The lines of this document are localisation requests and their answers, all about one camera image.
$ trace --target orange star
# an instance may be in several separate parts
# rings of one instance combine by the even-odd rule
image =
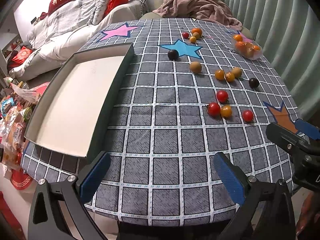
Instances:
[[[282,101],[280,109],[276,109],[275,107],[273,107],[272,105],[266,102],[263,102],[263,103],[268,108],[268,110],[272,114],[277,124],[279,124],[280,126],[286,128],[287,130],[293,133],[298,132],[298,130],[294,126],[294,122],[290,118],[288,109],[284,105],[284,101]]]

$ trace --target blue star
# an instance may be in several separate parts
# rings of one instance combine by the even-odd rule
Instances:
[[[174,44],[160,45],[160,47],[165,48],[165,49],[175,49],[176,51],[179,52],[179,57],[181,57],[183,55],[187,55],[190,57],[196,57],[196,58],[201,59],[201,57],[198,55],[197,51],[199,49],[201,49],[202,47],[188,45],[188,44],[184,43],[182,40],[177,40]]]

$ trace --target blanket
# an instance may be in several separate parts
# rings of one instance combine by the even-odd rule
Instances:
[[[232,17],[230,8],[220,0],[164,0],[154,13],[164,18],[194,18],[213,23],[221,23],[237,31],[242,23]]]
[[[40,48],[51,38],[78,30],[91,24],[97,25],[103,19],[101,10],[110,0],[74,0],[39,21],[27,34],[34,49]]]

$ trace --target pink blanket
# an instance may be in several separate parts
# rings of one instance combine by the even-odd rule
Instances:
[[[220,0],[164,0],[153,12],[164,18],[195,18],[220,23],[237,31],[243,28],[242,23],[232,17],[230,8]]]

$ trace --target tan ball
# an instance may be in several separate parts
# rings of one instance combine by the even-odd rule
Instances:
[[[200,39],[200,34],[199,33],[193,33],[192,36],[196,37],[196,39]]]
[[[195,62],[191,62],[190,63],[190,70],[195,73],[198,74],[201,72],[202,70],[202,66],[199,62],[195,61]]]
[[[242,69],[239,67],[234,67],[231,72],[235,75],[235,78],[239,78],[242,75]]]

